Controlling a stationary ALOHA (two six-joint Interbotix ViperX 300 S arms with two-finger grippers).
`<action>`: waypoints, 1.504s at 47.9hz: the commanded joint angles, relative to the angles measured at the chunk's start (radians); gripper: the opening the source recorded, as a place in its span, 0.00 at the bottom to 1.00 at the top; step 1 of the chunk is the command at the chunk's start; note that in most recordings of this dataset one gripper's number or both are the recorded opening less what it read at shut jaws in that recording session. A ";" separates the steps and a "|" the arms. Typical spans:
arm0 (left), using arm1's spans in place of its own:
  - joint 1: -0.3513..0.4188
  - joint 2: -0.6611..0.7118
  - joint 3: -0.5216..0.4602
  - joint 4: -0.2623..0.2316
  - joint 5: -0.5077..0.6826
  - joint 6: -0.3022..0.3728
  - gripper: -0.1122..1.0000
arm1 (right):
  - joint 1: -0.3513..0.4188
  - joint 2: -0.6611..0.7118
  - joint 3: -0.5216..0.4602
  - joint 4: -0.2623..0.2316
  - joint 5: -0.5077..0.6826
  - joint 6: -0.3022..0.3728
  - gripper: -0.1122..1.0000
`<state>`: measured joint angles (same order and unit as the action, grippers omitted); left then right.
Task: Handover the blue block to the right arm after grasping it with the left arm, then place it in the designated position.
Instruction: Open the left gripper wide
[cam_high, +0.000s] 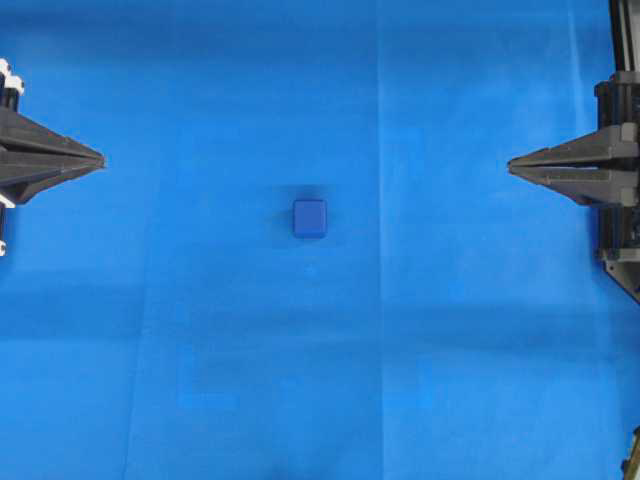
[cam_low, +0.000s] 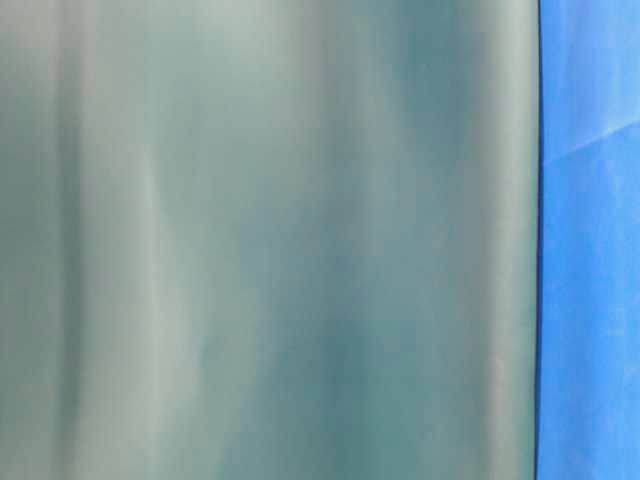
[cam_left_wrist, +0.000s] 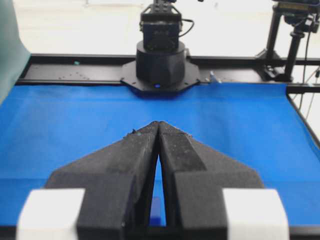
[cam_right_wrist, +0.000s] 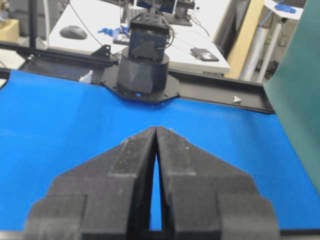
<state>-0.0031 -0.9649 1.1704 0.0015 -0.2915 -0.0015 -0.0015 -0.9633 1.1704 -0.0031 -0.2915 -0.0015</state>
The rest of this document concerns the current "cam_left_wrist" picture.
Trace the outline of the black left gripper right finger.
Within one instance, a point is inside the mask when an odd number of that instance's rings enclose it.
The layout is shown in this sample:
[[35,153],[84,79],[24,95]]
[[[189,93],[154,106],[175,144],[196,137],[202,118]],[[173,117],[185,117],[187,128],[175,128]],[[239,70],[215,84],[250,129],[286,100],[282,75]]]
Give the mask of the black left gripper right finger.
[[167,222],[185,240],[287,240],[278,192],[247,165],[159,124]]

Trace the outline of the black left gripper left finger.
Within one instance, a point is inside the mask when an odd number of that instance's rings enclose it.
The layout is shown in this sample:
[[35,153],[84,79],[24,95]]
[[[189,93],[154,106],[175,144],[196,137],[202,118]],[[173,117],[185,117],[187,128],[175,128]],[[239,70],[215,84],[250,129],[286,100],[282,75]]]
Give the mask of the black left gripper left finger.
[[149,223],[159,123],[53,171],[30,192],[18,240],[122,240],[125,227]]

